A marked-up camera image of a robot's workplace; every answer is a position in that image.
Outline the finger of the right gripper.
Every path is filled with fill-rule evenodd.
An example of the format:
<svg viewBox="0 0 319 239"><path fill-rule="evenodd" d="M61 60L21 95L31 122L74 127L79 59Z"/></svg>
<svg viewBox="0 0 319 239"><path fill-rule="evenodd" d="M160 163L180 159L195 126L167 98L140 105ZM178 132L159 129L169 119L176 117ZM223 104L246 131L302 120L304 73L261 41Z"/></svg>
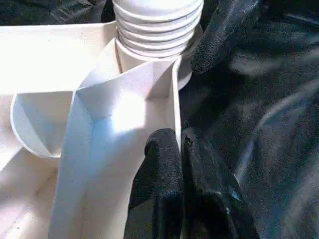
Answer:
<svg viewBox="0 0 319 239"><path fill-rule="evenodd" d="M261 9L260 0L205 0L204 34L191 62L193 72L205 73L228 57L249 36Z"/></svg>

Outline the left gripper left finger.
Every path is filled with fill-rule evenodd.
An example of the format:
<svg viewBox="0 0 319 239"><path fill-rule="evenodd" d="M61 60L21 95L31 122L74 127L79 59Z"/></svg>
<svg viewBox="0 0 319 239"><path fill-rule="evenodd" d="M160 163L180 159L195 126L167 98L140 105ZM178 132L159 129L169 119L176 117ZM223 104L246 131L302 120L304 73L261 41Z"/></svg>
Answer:
<svg viewBox="0 0 319 239"><path fill-rule="evenodd" d="M183 206L182 162L175 132L154 131L132 183L128 206L130 239L178 239Z"/></svg>

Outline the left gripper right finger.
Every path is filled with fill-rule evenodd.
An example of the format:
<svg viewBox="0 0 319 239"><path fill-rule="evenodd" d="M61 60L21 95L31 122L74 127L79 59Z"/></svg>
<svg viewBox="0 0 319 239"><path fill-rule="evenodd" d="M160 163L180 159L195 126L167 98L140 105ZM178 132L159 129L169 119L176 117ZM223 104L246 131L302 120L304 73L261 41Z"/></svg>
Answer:
<svg viewBox="0 0 319 239"><path fill-rule="evenodd" d="M239 184L203 133L183 130L187 239L257 239L259 234Z"/></svg>

